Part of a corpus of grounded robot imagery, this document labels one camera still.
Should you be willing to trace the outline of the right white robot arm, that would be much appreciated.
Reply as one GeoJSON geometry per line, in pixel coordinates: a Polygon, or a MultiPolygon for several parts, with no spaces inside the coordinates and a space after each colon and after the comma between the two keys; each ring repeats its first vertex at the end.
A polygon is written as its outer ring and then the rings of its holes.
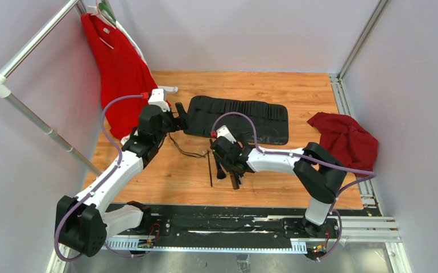
{"type": "Polygon", "coordinates": [[[304,148],[260,151],[244,141],[219,136],[210,142],[217,161],[239,185],[245,173],[277,172],[295,175],[310,195],[303,230],[317,237],[326,228],[326,217],[346,177],[343,165],[315,142],[304,148]]]}

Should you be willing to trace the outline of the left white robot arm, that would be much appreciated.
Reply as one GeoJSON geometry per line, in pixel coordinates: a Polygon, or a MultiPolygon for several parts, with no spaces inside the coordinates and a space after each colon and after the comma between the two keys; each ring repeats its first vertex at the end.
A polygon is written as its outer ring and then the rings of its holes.
{"type": "Polygon", "coordinates": [[[111,212],[107,208],[122,188],[143,171],[157,155],[168,133],[188,127],[188,114],[182,103],[175,104],[178,116],[171,109],[163,110],[159,104],[150,103],[142,109],[138,127],[133,128],[129,140],[119,148],[112,164],[87,189],[75,197],[63,196],[57,203],[54,248],[57,256],[64,245],[78,252],[79,256],[96,255],[110,237],[127,229],[139,235],[152,228],[149,207],[130,201],[111,212]]]}

